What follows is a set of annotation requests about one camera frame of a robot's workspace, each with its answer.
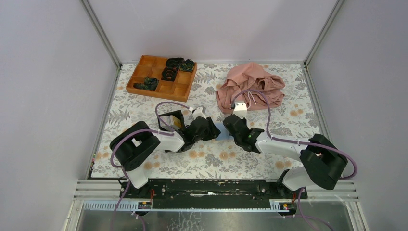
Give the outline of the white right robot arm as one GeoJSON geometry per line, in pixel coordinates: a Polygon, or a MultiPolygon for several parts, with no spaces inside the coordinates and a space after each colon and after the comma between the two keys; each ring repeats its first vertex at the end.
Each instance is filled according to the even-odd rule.
{"type": "Polygon", "coordinates": [[[333,190],[348,164],[347,158],[321,134],[314,134],[308,141],[290,140],[248,128],[246,121],[236,115],[225,118],[223,125],[235,144],[247,152],[276,154],[302,163],[302,167],[286,170],[278,179],[276,192],[282,198],[311,185],[333,190]]]}

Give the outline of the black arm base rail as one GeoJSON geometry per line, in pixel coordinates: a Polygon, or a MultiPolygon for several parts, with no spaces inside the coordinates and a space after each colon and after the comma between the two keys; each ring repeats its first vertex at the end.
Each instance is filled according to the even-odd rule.
{"type": "Polygon", "coordinates": [[[149,179],[139,189],[120,184],[125,199],[146,199],[154,209],[271,209],[278,200],[285,209],[307,198],[305,189],[290,191],[275,180],[149,179]]]}

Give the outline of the blue credit card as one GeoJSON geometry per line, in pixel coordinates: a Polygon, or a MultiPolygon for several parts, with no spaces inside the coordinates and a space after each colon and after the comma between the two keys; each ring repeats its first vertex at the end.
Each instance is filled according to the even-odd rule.
{"type": "Polygon", "coordinates": [[[216,141],[228,141],[233,139],[222,123],[215,123],[215,126],[218,130],[220,130],[220,134],[215,138],[216,141]]]}

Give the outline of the black card box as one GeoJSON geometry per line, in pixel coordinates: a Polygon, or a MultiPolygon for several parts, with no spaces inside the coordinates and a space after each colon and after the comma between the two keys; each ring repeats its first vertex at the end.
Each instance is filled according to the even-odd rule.
{"type": "Polygon", "coordinates": [[[172,111],[159,115],[159,129],[163,131],[175,131],[184,129],[185,122],[181,110],[172,111]]]}

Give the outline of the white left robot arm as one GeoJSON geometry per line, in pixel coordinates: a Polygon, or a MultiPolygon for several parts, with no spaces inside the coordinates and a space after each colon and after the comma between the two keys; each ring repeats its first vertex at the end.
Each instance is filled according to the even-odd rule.
{"type": "Polygon", "coordinates": [[[114,138],[109,147],[132,184],[131,192],[143,198],[149,193],[143,162],[153,152],[185,152],[197,142],[213,140],[220,134],[210,117],[199,116],[190,125],[175,131],[154,130],[144,121],[139,121],[114,138]]]}

